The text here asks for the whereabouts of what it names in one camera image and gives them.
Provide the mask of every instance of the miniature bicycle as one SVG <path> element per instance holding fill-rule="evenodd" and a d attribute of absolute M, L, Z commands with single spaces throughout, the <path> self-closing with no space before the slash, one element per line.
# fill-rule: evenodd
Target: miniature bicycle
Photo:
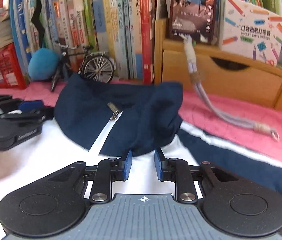
<path fill-rule="evenodd" d="M 62 74 L 64 78 L 68 78 L 73 74 L 70 65 L 70 57 L 77 55 L 84 55 L 83 61 L 79 68 L 78 74 L 85 79 L 93 79 L 104 83 L 109 83 L 114 74 L 114 64 L 106 55 L 106 52 L 91 52 L 93 46 L 83 46 L 84 52 L 69 54 L 68 49 L 77 49 L 79 46 L 70 47 L 62 45 L 58 41 L 55 42 L 61 48 L 61 59 L 56 68 L 55 74 L 52 77 L 51 91 L 53 92 L 57 82 L 60 80 Z"/>

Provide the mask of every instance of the drawer handle cutout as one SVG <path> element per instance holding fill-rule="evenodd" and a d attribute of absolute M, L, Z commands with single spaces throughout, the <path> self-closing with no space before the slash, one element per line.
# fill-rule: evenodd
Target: drawer handle cutout
<path fill-rule="evenodd" d="M 226 69 L 226 70 L 238 71 L 238 70 L 244 70 L 244 69 L 249 67 L 248 65 L 233 62 L 233 61 L 230 61 L 230 60 L 225 60 L 225 59 L 220 59 L 220 58 L 215 58 L 215 57 L 211 57 L 211 59 L 220 68 L 223 68 L 223 69 Z"/>

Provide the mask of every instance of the bookshelf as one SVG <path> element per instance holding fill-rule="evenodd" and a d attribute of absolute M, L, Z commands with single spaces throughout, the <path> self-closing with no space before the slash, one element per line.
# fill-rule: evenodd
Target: bookshelf
<path fill-rule="evenodd" d="M 168 29 L 167 19 L 156 22 L 154 82 L 177 81 L 192 90 L 183 42 L 167 38 Z M 282 69 L 222 52 L 216 46 L 197 44 L 194 50 L 208 94 L 282 111 Z"/>

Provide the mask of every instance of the white fabric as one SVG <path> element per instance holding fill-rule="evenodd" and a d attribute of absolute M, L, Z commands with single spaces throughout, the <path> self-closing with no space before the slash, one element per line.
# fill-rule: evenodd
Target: white fabric
<path fill-rule="evenodd" d="M 205 135 L 200 129 L 185 122 L 182 129 L 201 137 L 208 144 L 234 150 L 240 154 L 282 167 L 282 164 L 265 156 L 253 153 L 228 141 Z M 8 193 L 38 180 L 76 161 L 85 161 L 87 165 L 97 165 L 108 156 L 98 155 L 112 125 L 107 125 L 90 151 L 70 141 L 60 130 L 57 123 L 47 121 L 42 134 L 24 142 L 10 151 L 0 153 L 0 200 Z M 180 142 L 178 136 L 171 144 L 162 148 L 166 158 L 176 157 L 186 160 L 189 165 L 198 165 Z M 85 197 L 89 197 L 92 183 L 88 185 Z M 113 183 L 114 193 L 158 194 L 173 193 L 172 182 L 159 182 L 157 179 L 153 152 L 133 158 L 129 179 L 126 182 Z M 0 224 L 0 240 L 5 233 Z"/>

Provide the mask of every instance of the red box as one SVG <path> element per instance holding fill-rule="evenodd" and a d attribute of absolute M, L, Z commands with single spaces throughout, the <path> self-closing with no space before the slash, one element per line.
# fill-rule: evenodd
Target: red box
<path fill-rule="evenodd" d="M 27 87 L 17 60 L 14 44 L 0 49 L 0 88 Z"/>

